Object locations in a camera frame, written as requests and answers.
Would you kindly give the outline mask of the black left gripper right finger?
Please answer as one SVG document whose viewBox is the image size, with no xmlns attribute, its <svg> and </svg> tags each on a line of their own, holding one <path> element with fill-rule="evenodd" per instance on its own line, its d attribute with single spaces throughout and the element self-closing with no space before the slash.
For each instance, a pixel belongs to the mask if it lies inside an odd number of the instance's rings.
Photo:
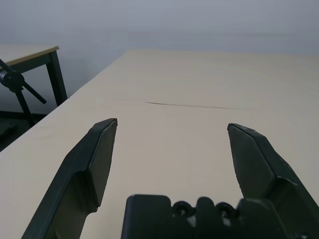
<svg viewBox="0 0 319 239">
<path fill-rule="evenodd" d="M 319 237 L 319 207 L 292 167 L 257 131 L 227 127 L 233 165 L 245 198 L 267 199 L 292 239 Z"/>
</svg>

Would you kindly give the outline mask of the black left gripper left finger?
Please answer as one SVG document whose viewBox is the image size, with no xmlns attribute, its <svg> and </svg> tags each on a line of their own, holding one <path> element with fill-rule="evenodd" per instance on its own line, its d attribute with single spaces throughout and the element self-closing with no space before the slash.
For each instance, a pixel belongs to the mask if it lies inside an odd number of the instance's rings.
<svg viewBox="0 0 319 239">
<path fill-rule="evenodd" d="M 65 156 L 22 238 L 80 238 L 102 204 L 117 126 L 117 119 L 94 124 Z"/>
</svg>

